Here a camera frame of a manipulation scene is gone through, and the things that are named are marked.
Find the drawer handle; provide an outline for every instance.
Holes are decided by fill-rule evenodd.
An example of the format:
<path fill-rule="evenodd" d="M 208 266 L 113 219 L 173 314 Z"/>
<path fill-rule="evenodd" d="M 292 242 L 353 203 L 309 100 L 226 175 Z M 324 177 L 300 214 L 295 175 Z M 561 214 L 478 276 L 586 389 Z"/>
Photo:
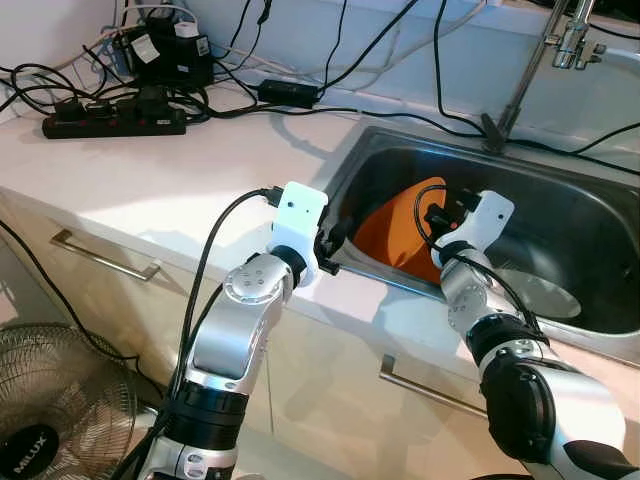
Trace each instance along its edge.
<path fill-rule="evenodd" d="M 420 385 L 419 383 L 412 382 L 411 380 L 396 375 L 395 373 L 393 373 L 393 367 L 395 363 L 396 359 L 394 357 L 385 354 L 382 357 L 382 364 L 380 365 L 380 373 L 378 374 L 378 377 L 391 382 L 394 385 L 398 385 L 399 387 L 406 388 L 407 390 L 411 390 L 412 392 L 418 393 L 420 395 L 424 395 L 425 397 L 448 407 L 455 408 L 456 410 L 460 410 L 462 412 L 484 419 L 487 418 L 487 412 L 485 412 L 481 408 L 476 407 L 475 405 L 463 402 L 461 400 L 458 400 L 457 398 L 451 397 L 444 393 L 438 392 L 437 390 L 425 387 L 424 385 Z"/>
<path fill-rule="evenodd" d="M 69 252 L 77 253 L 78 255 L 82 255 L 83 257 L 88 258 L 89 260 L 93 260 L 105 267 L 112 268 L 118 272 L 124 273 L 125 275 L 129 275 L 130 277 L 137 278 L 138 280 L 142 280 L 143 282 L 148 282 L 153 278 L 153 276 L 160 271 L 160 265 L 157 260 L 151 262 L 151 264 L 145 268 L 143 271 L 136 270 L 134 268 L 128 267 L 126 265 L 122 265 L 115 260 L 111 260 L 110 258 L 103 257 L 97 253 L 91 252 L 82 247 L 78 247 L 72 243 L 69 243 L 68 240 L 71 238 L 72 233 L 67 230 L 61 230 L 59 233 L 54 235 L 51 238 L 51 243 L 68 250 Z"/>

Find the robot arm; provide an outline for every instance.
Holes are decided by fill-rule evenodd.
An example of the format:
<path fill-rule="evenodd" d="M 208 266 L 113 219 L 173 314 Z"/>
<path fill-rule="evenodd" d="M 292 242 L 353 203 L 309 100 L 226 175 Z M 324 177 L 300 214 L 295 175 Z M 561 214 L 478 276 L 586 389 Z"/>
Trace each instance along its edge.
<path fill-rule="evenodd" d="M 480 370 L 491 435 L 537 480 L 640 479 L 621 452 L 624 416 L 609 391 L 558 358 L 503 288 L 460 260 L 491 268 L 483 250 L 513 211 L 511 202 L 496 195 L 483 192 L 492 201 L 481 200 L 433 252 L 444 265 L 449 322 Z M 486 232 L 492 232 L 489 242 Z"/>
<path fill-rule="evenodd" d="M 318 264 L 313 244 L 327 196 L 289 183 L 273 224 L 269 253 L 229 273 L 188 354 L 171 418 L 152 443 L 140 480 L 229 480 L 236 440 L 282 306 Z"/>
<path fill-rule="evenodd" d="M 138 478 L 229 480 L 236 440 L 267 337 L 283 304 L 317 271 L 313 244 L 326 195 L 289 184 L 269 253 L 233 270 L 200 325 L 186 381 Z M 513 204 L 482 192 L 474 211 L 433 252 L 443 265 L 449 320 L 480 370 L 489 430 L 536 480 L 640 480 L 621 453 L 624 417 L 607 389 L 558 358 L 494 280 L 483 251 L 501 234 Z"/>

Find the stainless steel sink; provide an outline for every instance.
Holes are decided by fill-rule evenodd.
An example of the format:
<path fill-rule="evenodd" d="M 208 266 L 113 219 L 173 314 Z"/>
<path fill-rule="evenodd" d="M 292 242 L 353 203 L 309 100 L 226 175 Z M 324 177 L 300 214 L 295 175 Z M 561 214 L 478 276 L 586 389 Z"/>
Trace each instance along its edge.
<path fill-rule="evenodd" d="M 515 203 L 487 254 L 496 267 L 536 275 L 577 299 L 579 314 L 541 318 L 549 336 L 640 366 L 640 199 L 634 187 L 371 127 L 327 187 L 330 210 L 322 228 L 345 239 L 331 259 L 442 300 L 437 285 L 383 265 L 351 242 L 369 214 L 432 176 L 455 188 L 492 189 Z"/>

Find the kitchen counter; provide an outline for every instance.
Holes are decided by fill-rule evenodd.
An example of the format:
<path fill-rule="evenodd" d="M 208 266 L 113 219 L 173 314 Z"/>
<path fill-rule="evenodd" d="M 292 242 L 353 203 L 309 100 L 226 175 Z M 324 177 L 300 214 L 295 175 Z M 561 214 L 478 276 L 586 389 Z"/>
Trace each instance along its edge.
<path fill-rule="evenodd" d="M 222 103 L 237 102 L 237 93 L 217 92 Z M 234 198 L 290 180 L 324 189 L 372 123 L 357 115 L 256 114 L 194 125 L 185 136 L 51 141 L 43 137 L 40 119 L 20 118 L 0 126 L 0 194 L 62 225 L 194 271 L 213 222 Z M 476 140 L 422 125 L 376 124 L 477 146 Z M 553 155 L 522 155 L 558 161 Z M 575 159 L 562 162 L 567 169 L 638 185 L 631 175 Z M 216 239 L 208 275 L 222 280 L 249 255 L 264 251 L 274 214 L 258 200 L 239 207 Z M 477 380 L 471 356 L 438 301 L 342 271 L 336 278 L 322 273 L 310 287 L 296 290 L 289 308 Z M 556 348 L 607 384 L 637 440 L 640 371 L 566 345 Z"/>

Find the orange object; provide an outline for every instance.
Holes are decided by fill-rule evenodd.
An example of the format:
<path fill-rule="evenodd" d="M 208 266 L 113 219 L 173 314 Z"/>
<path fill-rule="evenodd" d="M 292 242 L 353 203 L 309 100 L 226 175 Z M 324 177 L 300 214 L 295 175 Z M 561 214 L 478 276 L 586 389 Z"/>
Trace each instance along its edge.
<path fill-rule="evenodd" d="M 413 218 L 418 193 L 431 185 L 445 185 L 445 181 L 440 177 L 428 178 L 393 197 L 367 217 L 353 243 L 381 263 L 440 284 L 440 270 L 433 265 L 430 248 L 420 236 Z M 445 198 L 445 190 L 433 190 L 422 197 L 420 221 L 427 234 L 431 233 L 431 228 L 422 217 L 433 203 L 444 208 Z"/>

